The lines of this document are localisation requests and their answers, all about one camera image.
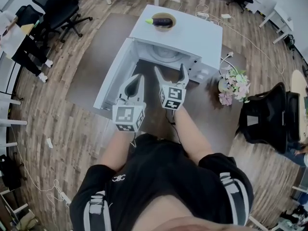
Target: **person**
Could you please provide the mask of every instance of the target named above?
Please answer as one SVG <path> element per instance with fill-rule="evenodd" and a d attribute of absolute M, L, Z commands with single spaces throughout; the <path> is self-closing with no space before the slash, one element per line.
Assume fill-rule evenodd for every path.
<path fill-rule="evenodd" d="M 42 64 L 49 68 L 52 67 L 53 62 L 47 59 L 35 42 L 20 29 L 16 24 L 17 20 L 18 17 L 9 11 L 0 13 L 0 48 L 13 61 L 24 66 L 45 83 L 48 77 L 31 61 L 28 53 L 38 58 Z"/>
<path fill-rule="evenodd" d="M 244 228 L 232 224 L 248 219 L 254 195 L 247 176 L 212 151 L 183 106 L 174 119 L 181 144 L 150 134 L 130 143 L 131 133 L 114 133 L 72 200 L 74 231 Z"/>
<path fill-rule="evenodd" d="M 306 153 L 308 153 L 308 144 L 293 142 L 288 143 L 287 149 L 282 155 L 301 167 L 307 167 L 308 154 Z"/>

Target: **white sneaker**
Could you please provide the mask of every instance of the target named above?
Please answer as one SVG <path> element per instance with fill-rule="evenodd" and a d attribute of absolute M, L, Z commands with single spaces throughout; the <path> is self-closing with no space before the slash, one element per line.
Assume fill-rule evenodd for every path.
<path fill-rule="evenodd" d="M 44 83 L 46 83 L 46 81 L 48 80 L 48 77 L 47 77 L 46 75 L 44 75 L 43 72 L 40 73 L 38 77 L 39 77 L 39 79 L 40 79 L 41 81 L 43 81 Z"/>
<path fill-rule="evenodd" d="M 52 65 L 53 65 L 53 61 L 52 61 L 52 60 L 47 59 L 47 61 L 45 62 L 45 65 L 46 65 L 47 67 L 52 67 Z"/>

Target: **black pants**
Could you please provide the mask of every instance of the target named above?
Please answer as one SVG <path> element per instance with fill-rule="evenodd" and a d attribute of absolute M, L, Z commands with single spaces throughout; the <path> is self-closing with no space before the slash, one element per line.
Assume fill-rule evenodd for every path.
<path fill-rule="evenodd" d="M 42 71 L 40 71 L 38 67 L 35 65 L 35 63 L 29 58 L 28 56 L 29 53 L 38 58 L 42 64 L 44 64 L 47 61 L 47 57 L 37 47 L 35 41 L 32 40 L 29 36 L 25 37 L 24 41 L 19 46 L 15 55 L 12 57 L 12 60 L 14 62 L 17 62 L 21 66 L 25 67 L 31 73 L 38 76 Z"/>

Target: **shorts logo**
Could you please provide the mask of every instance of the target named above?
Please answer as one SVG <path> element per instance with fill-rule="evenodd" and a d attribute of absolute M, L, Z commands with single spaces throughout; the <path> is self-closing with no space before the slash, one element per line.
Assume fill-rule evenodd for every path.
<path fill-rule="evenodd" d="M 115 177 L 112 179 L 113 182 L 121 181 L 121 180 L 125 180 L 125 175 L 115 176 Z"/>

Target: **wooden floor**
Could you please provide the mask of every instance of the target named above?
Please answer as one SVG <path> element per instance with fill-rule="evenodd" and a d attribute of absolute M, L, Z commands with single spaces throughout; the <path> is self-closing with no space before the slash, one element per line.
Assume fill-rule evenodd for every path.
<path fill-rule="evenodd" d="M 88 167 L 97 161 L 114 131 L 105 118 L 65 100 L 77 65 L 109 13 L 140 15 L 146 4 L 153 4 L 154 0 L 112 2 L 109 6 L 106 0 L 81 0 L 81 14 L 94 18 L 78 26 L 83 38 L 71 32 L 62 47 L 55 47 L 50 56 L 54 67 L 43 68 L 49 77 L 47 84 L 23 69 L 17 94 L 25 100 L 20 107 L 14 106 L 12 109 L 12 118 L 28 121 L 26 127 L 14 127 L 14 130 L 34 182 L 46 190 L 52 187 L 54 179 L 58 179 L 60 187 L 71 199 Z M 207 4 L 209 13 L 215 16 L 229 13 L 235 17 L 236 25 L 233 28 L 260 47 L 280 72 L 284 69 L 285 84 L 287 88 L 290 87 L 292 72 L 301 70 L 303 61 L 297 53 L 293 60 L 283 41 L 272 44 L 277 35 L 270 23 L 259 28 L 263 20 L 261 15 L 249 12 L 241 14 L 238 5 L 231 4 L 228 7 L 225 0 L 182 0 L 180 11 L 195 14 L 195 7 L 199 3 Z M 160 5 L 172 9 L 179 7 L 178 3 L 169 0 L 160 0 Z M 223 30 L 223 44 L 247 58 L 251 94 L 267 91 L 282 81 L 278 70 L 249 41 L 231 28 L 223 26 Z M 47 138 L 51 138 L 53 149 L 49 149 Z M 292 205 L 289 195 L 299 167 L 276 154 L 269 146 L 246 143 L 242 135 L 234 139 L 230 155 L 235 157 L 238 166 L 253 184 L 256 198 L 252 215 L 265 226 L 271 227 L 279 213 Z M 38 191 L 30 179 L 22 190 L 33 212 L 49 230 L 57 230 L 51 218 L 53 211 L 56 211 L 54 217 L 59 230 L 70 230 L 69 212 L 64 203 L 56 202 L 54 206 L 46 193 Z"/>

